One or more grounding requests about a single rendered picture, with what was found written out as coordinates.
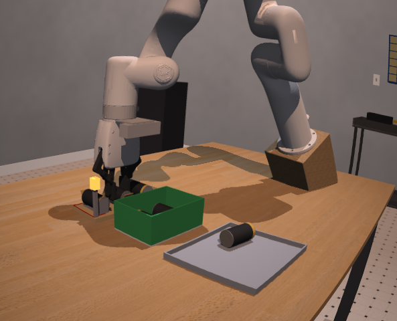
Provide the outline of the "green open-top box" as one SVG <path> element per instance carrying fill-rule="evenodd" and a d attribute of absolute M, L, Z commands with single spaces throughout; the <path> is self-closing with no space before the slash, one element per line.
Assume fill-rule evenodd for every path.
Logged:
<path fill-rule="evenodd" d="M 198 199 L 198 200 L 197 200 Z M 202 226 L 205 198 L 164 186 L 114 200 L 114 229 L 153 247 Z M 173 209 L 152 214 L 157 203 Z"/>

